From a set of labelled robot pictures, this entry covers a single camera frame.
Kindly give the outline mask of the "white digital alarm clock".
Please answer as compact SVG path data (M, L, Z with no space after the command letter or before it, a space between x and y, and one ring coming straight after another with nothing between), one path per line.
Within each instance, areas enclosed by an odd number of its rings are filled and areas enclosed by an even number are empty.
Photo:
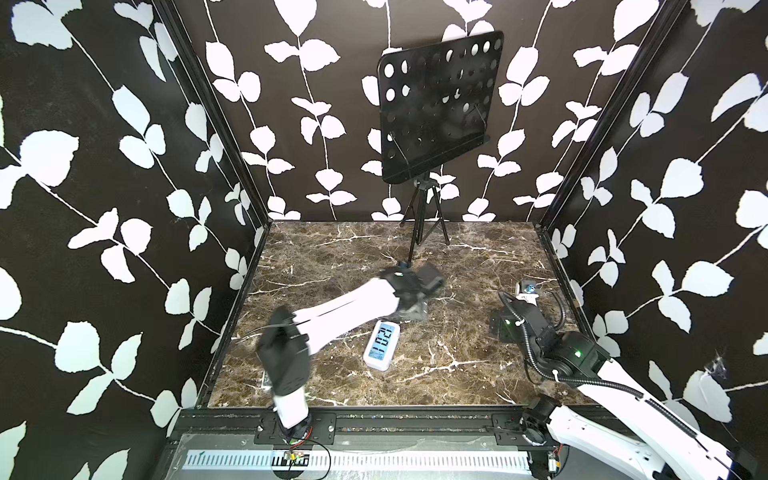
M374 370L387 371L392 363L400 333L399 324L379 320L363 352L364 363Z

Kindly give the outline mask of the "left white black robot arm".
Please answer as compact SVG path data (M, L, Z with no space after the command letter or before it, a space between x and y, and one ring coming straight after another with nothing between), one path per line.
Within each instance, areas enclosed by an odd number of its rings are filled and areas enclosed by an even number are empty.
M416 270L398 264L323 304L296 311L286 306L277 308L261 330L256 354L271 382L274 411L283 434L291 440L303 439L310 429L305 386L313 355L373 322L362 359L375 370L387 370L400 340L400 323L424 321L427 301L444 283L443 275L431 263Z

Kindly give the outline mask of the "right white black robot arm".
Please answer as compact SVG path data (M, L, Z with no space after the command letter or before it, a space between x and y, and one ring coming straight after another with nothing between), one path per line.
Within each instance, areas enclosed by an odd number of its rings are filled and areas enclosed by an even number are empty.
M621 434L541 395L519 420L532 446L579 450L632 479L754 479L757 462L683 419L634 381L607 350L578 331L557 331L538 306L505 291L494 317L542 379L580 391L630 430Z

